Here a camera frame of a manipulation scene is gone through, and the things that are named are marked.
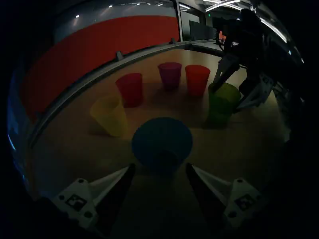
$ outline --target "blue cup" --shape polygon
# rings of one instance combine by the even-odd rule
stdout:
[[[190,130],[179,120],[163,117],[147,121],[132,139],[134,156],[151,171],[174,173],[193,146]]]

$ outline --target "ceiling light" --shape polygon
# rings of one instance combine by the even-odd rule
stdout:
[[[273,30],[285,43],[287,43],[287,38],[275,26],[273,26],[269,22],[266,22],[266,20],[263,18],[260,18],[260,20],[263,24]]]
[[[182,8],[190,9],[189,7],[187,7],[187,6],[183,5],[183,4],[179,4],[179,6],[182,7]]]
[[[210,6],[209,8],[206,8],[205,11],[208,12],[208,11],[213,10],[213,9],[215,9],[215,8],[224,6],[224,5],[226,5],[226,4],[234,3],[234,2],[240,2],[240,0],[226,0],[226,1],[223,1],[223,2],[220,2],[220,3],[217,3],[217,4],[214,4],[214,5]]]
[[[214,2],[214,3],[221,3],[222,1],[220,0],[204,0],[205,2]],[[238,7],[236,5],[233,5],[233,4],[225,4],[225,7],[229,7],[229,8],[234,8],[238,11],[242,10],[241,7]]]

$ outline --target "orange cup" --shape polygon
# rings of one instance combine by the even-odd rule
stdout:
[[[191,96],[203,96],[208,82],[210,69],[200,65],[188,65],[185,67],[188,94]]]

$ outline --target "wooden table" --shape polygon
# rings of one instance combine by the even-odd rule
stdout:
[[[174,237],[208,236],[185,164],[173,179],[152,176],[134,158],[131,139],[147,120],[173,117],[181,120],[193,134],[193,149],[185,162],[225,180],[241,176],[256,188],[263,188],[273,176],[275,155],[284,141],[284,124],[274,94],[259,108],[233,115],[224,130],[202,128],[208,109],[207,89],[201,99],[187,95],[185,66],[208,67],[211,70],[208,86],[214,79],[219,59],[204,53],[171,50],[129,65],[86,90],[52,120],[33,148],[36,186],[40,193],[54,196],[78,177],[92,181],[135,163],[136,176],[112,237],[165,235],[162,223],[167,231],[173,231],[170,235]],[[160,63],[170,61],[183,66],[177,92],[163,91],[157,69]],[[126,109],[129,122],[126,135],[108,137],[89,115],[90,107],[102,96],[119,94],[115,81],[132,72],[143,75],[145,102],[138,108]],[[246,70],[240,69],[227,82],[239,87],[245,78]]]

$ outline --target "red wall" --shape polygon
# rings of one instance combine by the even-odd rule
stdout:
[[[81,29],[54,45],[24,78],[20,97],[30,119],[70,84],[113,60],[116,51],[127,54],[145,47],[179,40],[177,18],[130,16]]]

